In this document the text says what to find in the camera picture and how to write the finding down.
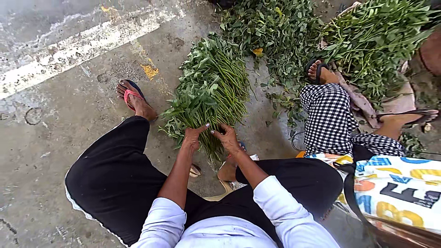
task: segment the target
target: checkered pants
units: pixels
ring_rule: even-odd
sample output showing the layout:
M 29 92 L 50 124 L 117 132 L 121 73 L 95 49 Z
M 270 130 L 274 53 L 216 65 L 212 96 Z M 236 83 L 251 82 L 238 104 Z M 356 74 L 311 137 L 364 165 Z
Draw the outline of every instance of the checkered pants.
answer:
M 366 147 L 375 155 L 404 156 L 401 144 L 377 134 L 351 132 L 359 124 L 351 113 L 349 95 L 340 85 L 307 85 L 300 93 L 303 109 L 308 113 L 305 125 L 305 156 L 352 154 L 352 145 Z

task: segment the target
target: person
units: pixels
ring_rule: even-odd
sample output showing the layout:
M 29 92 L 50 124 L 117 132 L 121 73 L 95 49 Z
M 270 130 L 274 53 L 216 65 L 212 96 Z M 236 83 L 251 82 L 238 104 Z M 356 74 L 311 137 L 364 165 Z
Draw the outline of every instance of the person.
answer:
M 370 230 L 393 247 L 439 246 L 441 162 L 407 158 L 398 142 L 403 126 L 433 122 L 439 118 L 439 110 L 380 114 L 377 119 L 382 126 L 374 133 L 353 135 L 359 125 L 337 76 L 320 60 L 310 61 L 306 69 L 316 85 L 305 86 L 300 94 L 308 113 L 305 157 L 338 169 L 348 165 L 355 169 L 353 192 L 349 192 L 355 197 L 353 205 L 344 193 L 336 205 L 369 221 L 363 223 L 374 224 L 367 226 L 374 227 Z M 345 172 L 339 172 L 347 179 Z
M 240 149 L 233 128 L 219 138 L 247 186 L 211 202 L 187 189 L 198 136 L 210 124 L 187 128 L 168 176 L 143 153 L 155 110 L 130 80 L 117 86 L 135 115 L 84 151 L 65 178 L 73 207 L 131 247 L 339 247 L 314 219 L 322 218 L 341 192 L 342 179 L 312 158 L 257 163 Z

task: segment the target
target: hand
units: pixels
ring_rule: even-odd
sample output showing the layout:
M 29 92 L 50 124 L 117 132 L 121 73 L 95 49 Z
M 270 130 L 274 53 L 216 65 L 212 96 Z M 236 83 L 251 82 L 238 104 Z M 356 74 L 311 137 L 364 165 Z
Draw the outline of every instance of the hand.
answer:
M 219 126 L 225 131 L 225 134 L 221 134 L 218 131 L 211 130 L 211 134 L 220 139 L 224 148 L 230 153 L 234 154 L 241 151 L 239 143 L 237 142 L 236 132 L 227 124 L 221 123 Z
M 182 142 L 182 148 L 190 148 L 191 151 L 199 149 L 199 134 L 207 130 L 210 126 L 209 123 L 199 127 L 199 128 L 187 128 L 185 129 L 185 136 Z

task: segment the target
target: leafy green vegetable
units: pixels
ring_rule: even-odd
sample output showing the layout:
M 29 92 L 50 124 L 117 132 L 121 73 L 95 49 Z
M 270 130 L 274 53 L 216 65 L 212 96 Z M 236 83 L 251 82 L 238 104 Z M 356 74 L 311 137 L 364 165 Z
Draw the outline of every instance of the leafy green vegetable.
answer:
M 193 45 L 188 59 L 180 67 L 182 77 L 171 108 L 161 115 L 167 120 L 160 131 L 182 144 L 185 129 L 198 128 L 206 123 L 217 129 L 217 123 L 233 126 L 247 112 L 249 86 L 245 62 L 239 46 L 210 32 Z M 199 135 L 202 148 L 212 161 L 220 161 L 222 144 L 208 132 Z
M 282 85 L 290 96 L 268 95 L 275 106 L 288 108 L 288 125 L 302 120 L 300 89 L 306 84 L 304 65 L 318 49 L 319 22 L 314 17 L 309 0 L 243 0 L 222 13 L 222 35 L 240 44 L 244 55 L 256 55 L 267 61 L 268 84 Z
M 405 150 L 411 152 L 404 152 L 406 157 L 409 158 L 424 158 L 421 156 L 421 152 L 426 149 L 421 144 L 419 139 L 409 132 L 403 132 L 399 138 L 400 143 L 404 146 Z
M 396 96 L 403 80 L 400 62 L 410 60 L 432 29 L 421 31 L 436 13 L 418 0 L 369 0 L 354 11 L 326 24 L 321 36 L 328 46 L 320 53 L 325 62 L 336 61 L 375 108 L 384 96 Z

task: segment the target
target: bare foot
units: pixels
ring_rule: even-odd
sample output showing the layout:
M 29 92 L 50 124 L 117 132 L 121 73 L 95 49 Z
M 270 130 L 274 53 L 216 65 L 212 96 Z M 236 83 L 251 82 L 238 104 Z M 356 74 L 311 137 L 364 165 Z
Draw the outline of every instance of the bare foot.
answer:
M 429 110 L 429 112 L 431 115 L 430 115 L 430 118 L 428 120 L 426 120 L 427 122 L 438 117 L 438 114 L 439 114 L 438 110 L 432 109 L 432 110 Z M 420 115 L 420 114 L 385 115 L 385 116 L 380 117 L 380 121 L 383 123 L 396 123 L 397 125 L 402 126 L 408 122 L 418 120 L 421 116 L 422 115 Z
M 124 92 L 126 90 L 131 90 L 139 93 L 139 91 L 135 89 L 132 85 L 130 85 L 128 81 L 121 80 L 120 83 L 116 86 L 116 94 L 118 95 L 118 99 L 124 100 Z M 127 103 L 135 109 L 135 115 L 142 116 L 148 121 L 153 121 L 158 117 L 156 111 L 147 103 L 145 99 L 130 94 Z
M 314 64 L 309 67 L 308 70 L 308 76 L 315 80 L 315 76 L 317 75 L 317 66 L 321 63 L 320 60 L 317 60 Z M 326 83 L 337 83 L 338 84 L 338 78 L 337 75 L 335 75 L 333 72 L 330 72 L 325 67 L 321 68 L 320 72 L 320 83 L 326 84 Z
M 221 169 L 217 172 L 217 178 L 221 181 L 226 182 L 236 182 L 236 168 L 237 162 L 232 156 L 227 157 L 227 161 L 222 165 Z

